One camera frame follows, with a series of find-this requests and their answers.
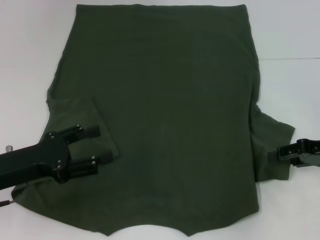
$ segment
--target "white backdrop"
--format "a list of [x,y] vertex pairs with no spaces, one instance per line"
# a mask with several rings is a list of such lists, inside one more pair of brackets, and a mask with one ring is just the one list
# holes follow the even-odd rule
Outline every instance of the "white backdrop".
[[[69,36],[76,4],[246,4],[260,59],[259,106],[296,127],[292,142],[320,140],[320,1],[318,0],[0,0],[0,154],[36,144],[48,121],[46,93]],[[12,188],[0,191],[11,199]],[[257,185],[260,212],[193,240],[318,240],[320,168],[290,170],[289,181]],[[106,237],[31,212],[0,208],[4,240],[186,240],[160,226],[129,227]]]

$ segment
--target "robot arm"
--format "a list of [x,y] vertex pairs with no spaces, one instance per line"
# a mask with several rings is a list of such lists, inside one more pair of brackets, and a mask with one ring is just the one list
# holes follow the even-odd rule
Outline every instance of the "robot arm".
[[320,167],[320,141],[299,139],[296,143],[278,147],[277,151],[268,153],[270,163],[290,162],[300,167]]
[[58,183],[98,173],[98,165],[113,160],[111,152],[103,156],[71,159],[69,144],[100,136],[99,126],[83,129],[80,125],[47,133],[38,144],[0,155],[0,190],[43,177]]

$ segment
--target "bolt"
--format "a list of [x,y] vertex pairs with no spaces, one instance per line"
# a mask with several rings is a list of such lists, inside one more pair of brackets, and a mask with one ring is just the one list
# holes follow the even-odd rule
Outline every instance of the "bolt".
[[13,150],[14,150],[14,148],[11,145],[8,145],[8,146],[5,147],[5,152],[6,153],[12,152]]

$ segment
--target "green shirt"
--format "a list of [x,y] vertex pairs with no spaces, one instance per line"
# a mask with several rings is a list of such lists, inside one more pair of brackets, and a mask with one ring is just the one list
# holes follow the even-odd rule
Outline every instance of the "green shirt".
[[74,159],[112,151],[98,175],[17,186],[22,206],[110,235],[136,225],[190,236],[259,210],[256,182],[289,177],[267,152],[294,128],[260,112],[245,5],[78,5],[48,90],[44,133],[99,124]]

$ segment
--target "white surface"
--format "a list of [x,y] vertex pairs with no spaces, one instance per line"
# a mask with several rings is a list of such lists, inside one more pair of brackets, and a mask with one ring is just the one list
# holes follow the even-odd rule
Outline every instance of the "white surface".
[[[299,138],[320,139],[320,2],[318,0],[0,0],[0,154],[36,144],[47,123],[46,93],[79,4],[246,4],[260,59],[259,106],[296,127]],[[320,168],[291,168],[289,181],[257,185],[260,212],[194,240],[318,240]],[[0,201],[11,188],[0,191]],[[106,237],[40,216],[18,204],[0,208],[1,239],[186,240],[160,226],[135,226]]]

